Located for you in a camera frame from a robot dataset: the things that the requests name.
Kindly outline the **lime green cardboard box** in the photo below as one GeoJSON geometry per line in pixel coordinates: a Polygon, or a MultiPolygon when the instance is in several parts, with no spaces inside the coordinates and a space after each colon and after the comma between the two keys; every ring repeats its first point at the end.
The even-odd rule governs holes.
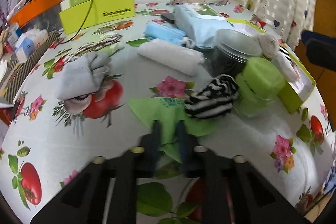
{"type": "Polygon", "coordinates": [[[66,0],[60,3],[60,21],[69,35],[101,23],[135,16],[134,0],[66,0]]]}

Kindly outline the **wet wipes pack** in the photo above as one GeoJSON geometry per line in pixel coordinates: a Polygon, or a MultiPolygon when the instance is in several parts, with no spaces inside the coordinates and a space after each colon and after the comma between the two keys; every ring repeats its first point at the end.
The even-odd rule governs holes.
{"type": "Polygon", "coordinates": [[[174,24],[198,48],[213,48],[218,30],[233,30],[234,26],[209,5],[184,3],[173,10],[174,24]]]}

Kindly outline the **black smartphone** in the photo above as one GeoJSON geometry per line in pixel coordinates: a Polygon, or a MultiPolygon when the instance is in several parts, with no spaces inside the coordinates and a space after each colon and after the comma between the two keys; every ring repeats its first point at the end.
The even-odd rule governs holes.
{"type": "Polygon", "coordinates": [[[174,24],[175,23],[175,17],[173,15],[173,13],[164,13],[164,14],[161,14],[161,18],[170,23],[170,24],[174,24]]]}

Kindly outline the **green cloth with print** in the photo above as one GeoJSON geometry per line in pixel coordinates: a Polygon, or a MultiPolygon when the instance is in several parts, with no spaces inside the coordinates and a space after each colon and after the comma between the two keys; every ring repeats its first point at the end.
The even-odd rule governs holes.
{"type": "Polygon", "coordinates": [[[175,136],[175,126],[183,121],[187,133],[196,137],[206,136],[215,129],[213,119],[191,118],[185,113],[185,100],[169,97],[131,99],[128,103],[131,111],[141,123],[152,128],[154,121],[161,123],[161,150],[171,159],[182,162],[175,136]]]}

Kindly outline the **pale mint sock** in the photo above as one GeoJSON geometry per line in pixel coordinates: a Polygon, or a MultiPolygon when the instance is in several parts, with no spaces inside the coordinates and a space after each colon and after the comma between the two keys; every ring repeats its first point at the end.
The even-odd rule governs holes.
{"type": "Polygon", "coordinates": [[[272,59],[271,63],[280,71],[284,78],[289,83],[294,83],[299,80],[299,75],[294,70],[291,61],[288,60],[284,55],[278,54],[272,59]]]}

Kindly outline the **blue face mask pack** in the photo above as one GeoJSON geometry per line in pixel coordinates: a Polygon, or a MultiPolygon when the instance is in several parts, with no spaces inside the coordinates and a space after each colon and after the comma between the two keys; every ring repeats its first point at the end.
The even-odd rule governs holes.
{"type": "Polygon", "coordinates": [[[148,22],[144,35],[150,39],[161,39],[171,44],[180,45],[186,34],[177,29],[164,24],[148,22]]]}

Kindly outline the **black striped gift box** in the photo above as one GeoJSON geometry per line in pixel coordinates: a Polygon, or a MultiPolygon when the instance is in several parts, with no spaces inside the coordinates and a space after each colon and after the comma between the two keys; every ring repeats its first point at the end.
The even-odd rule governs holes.
{"type": "Polygon", "coordinates": [[[35,50],[25,63],[20,64],[15,55],[11,56],[9,67],[1,79],[1,108],[8,108],[14,105],[15,96],[22,83],[24,83],[33,67],[42,58],[49,46],[59,37],[60,34],[57,31],[52,31],[48,39],[35,50]]]}

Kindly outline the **orange plastic bin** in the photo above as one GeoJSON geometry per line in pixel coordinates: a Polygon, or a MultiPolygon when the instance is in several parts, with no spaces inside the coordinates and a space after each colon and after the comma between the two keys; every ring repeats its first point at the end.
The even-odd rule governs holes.
{"type": "Polygon", "coordinates": [[[58,5],[61,1],[62,0],[32,0],[14,14],[11,19],[9,19],[9,23],[17,23],[22,27],[38,15],[58,5]]]}

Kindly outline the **wooden cabinet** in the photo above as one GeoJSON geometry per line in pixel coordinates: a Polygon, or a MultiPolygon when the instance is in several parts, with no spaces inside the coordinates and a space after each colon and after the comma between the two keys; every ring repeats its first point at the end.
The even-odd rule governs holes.
{"type": "MultiPolygon", "coordinates": [[[[313,31],[335,37],[335,0],[317,0],[313,31]]],[[[335,120],[335,72],[311,64],[306,57],[306,48],[303,43],[295,48],[295,54],[315,79],[329,118],[335,120]]]]}

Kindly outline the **white tray box green rim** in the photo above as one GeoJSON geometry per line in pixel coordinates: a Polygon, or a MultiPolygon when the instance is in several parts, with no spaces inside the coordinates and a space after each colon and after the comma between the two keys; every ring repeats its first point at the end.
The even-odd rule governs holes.
{"type": "Polygon", "coordinates": [[[294,83],[289,83],[286,80],[284,88],[278,94],[281,102],[284,104],[285,108],[288,110],[289,114],[293,114],[295,111],[301,108],[301,105],[309,98],[316,82],[310,73],[306,70],[302,62],[297,58],[297,56],[292,52],[290,47],[282,42],[280,35],[276,34],[272,30],[265,30],[257,25],[253,24],[251,21],[244,19],[227,19],[230,22],[234,29],[242,32],[248,36],[255,36],[258,34],[270,34],[272,35],[279,43],[279,46],[286,48],[292,59],[292,66],[294,70],[299,75],[299,80],[294,83]]]}

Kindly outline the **white blue small box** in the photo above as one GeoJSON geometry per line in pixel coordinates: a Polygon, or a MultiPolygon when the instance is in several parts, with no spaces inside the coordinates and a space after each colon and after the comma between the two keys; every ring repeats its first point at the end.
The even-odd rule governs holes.
{"type": "Polygon", "coordinates": [[[15,43],[15,55],[18,63],[25,63],[48,38],[49,33],[46,29],[40,30],[33,28],[21,34],[15,43]]]}

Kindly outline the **rolled white towel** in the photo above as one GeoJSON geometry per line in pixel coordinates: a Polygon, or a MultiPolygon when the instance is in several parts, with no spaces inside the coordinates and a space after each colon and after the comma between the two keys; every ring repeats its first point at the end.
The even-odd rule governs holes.
{"type": "Polygon", "coordinates": [[[188,76],[194,76],[197,67],[205,62],[201,52],[161,39],[141,44],[138,47],[138,54],[188,76]]]}

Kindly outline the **green striped packet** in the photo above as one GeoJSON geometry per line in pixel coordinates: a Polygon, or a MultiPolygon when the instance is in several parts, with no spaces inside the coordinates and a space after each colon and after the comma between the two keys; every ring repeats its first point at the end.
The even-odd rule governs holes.
{"type": "Polygon", "coordinates": [[[121,38],[121,34],[114,34],[108,38],[100,40],[99,42],[90,42],[84,44],[75,51],[64,55],[62,60],[64,64],[67,64],[90,52],[103,52],[108,56],[112,56],[116,52],[123,50],[124,43],[121,41],[121,38]]]}

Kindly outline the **clear plastic round container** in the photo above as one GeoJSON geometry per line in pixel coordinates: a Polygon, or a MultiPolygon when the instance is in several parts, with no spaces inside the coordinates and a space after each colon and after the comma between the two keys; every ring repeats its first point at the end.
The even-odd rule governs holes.
{"type": "Polygon", "coordinates": [[[252,57],[260,57],[262,50],[252,37],[229,29],[218,30],[214,36],[210,58],[211,75],[229,75],[235,78],[252,57]]]}

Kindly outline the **beige striped cloth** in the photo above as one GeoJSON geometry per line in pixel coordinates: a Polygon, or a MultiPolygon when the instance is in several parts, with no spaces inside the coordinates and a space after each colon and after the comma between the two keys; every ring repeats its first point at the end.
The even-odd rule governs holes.
{"type": "Polygon", "coordinates": [[[262,54],[266,58],[272,60],[278,55],[279,43],[272,35],[258,34],[258,35],[252,36],[252,39],[259,44],[262,50],[262,54]]]}

